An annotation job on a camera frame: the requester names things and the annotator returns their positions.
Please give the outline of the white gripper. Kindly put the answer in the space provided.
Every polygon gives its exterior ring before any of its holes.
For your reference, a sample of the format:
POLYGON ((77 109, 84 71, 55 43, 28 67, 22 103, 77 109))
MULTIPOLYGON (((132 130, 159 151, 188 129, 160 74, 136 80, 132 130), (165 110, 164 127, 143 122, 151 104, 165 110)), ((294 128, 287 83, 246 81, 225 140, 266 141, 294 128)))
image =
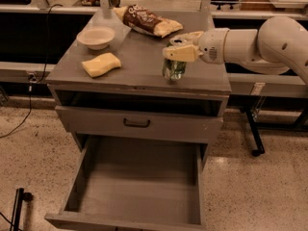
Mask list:
POLYGON ((188 45, 165 47, 163 56, 178 62, 191 63, 200 57, 207 64, 223 64, 224 43, 228 32, 227 28, 218 28, 205 33, 196 31, 177 35, 172 38, 173 45, 188 45))

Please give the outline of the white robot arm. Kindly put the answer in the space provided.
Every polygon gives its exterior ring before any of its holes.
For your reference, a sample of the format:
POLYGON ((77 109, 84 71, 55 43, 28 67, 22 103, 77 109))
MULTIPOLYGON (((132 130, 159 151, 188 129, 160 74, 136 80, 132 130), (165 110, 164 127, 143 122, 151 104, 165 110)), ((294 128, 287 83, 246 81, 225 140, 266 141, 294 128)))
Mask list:
POLYGON ((292 70, 308 84, 308 31, 288 16, 274 16, 258 29, 214 28, 177 35, 163 49, 165 59, 238 64, 261 74, 292 70))

